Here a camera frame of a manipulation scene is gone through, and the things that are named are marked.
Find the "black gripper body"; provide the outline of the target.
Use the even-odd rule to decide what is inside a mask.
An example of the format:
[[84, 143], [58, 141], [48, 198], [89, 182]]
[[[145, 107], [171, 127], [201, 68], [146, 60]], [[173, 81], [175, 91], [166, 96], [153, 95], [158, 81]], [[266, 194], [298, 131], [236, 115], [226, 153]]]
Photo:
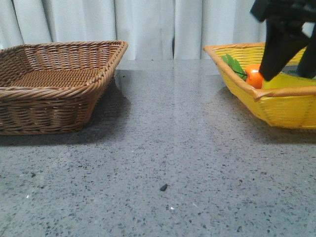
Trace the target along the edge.
[[277, 16], [282, 19], [315, 22], [315, 0], [256, 0], [250, 13], [260, 22], [269, 17]]

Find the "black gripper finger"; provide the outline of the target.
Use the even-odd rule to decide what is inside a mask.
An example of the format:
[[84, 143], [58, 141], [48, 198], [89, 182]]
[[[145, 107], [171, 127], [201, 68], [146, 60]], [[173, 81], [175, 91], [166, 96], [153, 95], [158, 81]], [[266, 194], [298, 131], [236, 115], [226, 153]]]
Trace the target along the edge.
[[271, 81], [310, 41], [303, 21], [273, 16], [266, 19], [266, 43], [260, 65], [264, 80]]
[[306, 47], [297, 68], [298, 76], [312, 79], [316, 76], [316, 38], [311, 37], [311, 41]]

